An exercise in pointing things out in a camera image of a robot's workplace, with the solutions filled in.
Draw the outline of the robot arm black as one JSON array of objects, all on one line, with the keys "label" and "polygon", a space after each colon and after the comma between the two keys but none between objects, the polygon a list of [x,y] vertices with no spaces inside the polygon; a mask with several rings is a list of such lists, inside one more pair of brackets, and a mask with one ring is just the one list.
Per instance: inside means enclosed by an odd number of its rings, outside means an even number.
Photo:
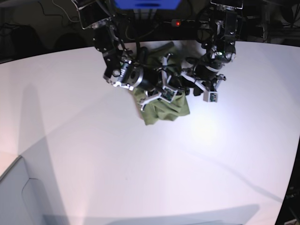
[{"label": "robot arm black", "polygon": [[241,0],[212,0],[195,17],[196,31],[207,30],[208,37],[197,36],[196,41],[206,52],[200,58],[187,57],[190,68],[182,70],[182,76],[193,85],[194,95],[202,95],[204,101],[216,103],[217,89],[226,80],[220,74],[222,67],[236,56],[235,43],[242,28]]},{"label": "robot arm black", "polygon": [[137,103],[141,110],[155,100],[171,103],[177,89],[170,85],[167,72],[173,65],[170,54],[162,55],[154,63],[148,63],[148,48],[137,47],[136,55],[125,47],[120,34],[120,19],[104,0],[74,0],[82,28],[94,31],[94,47],[102,53],[106,69],[104,79],[114,87],[129,91],[140,90],[144,96]]}]

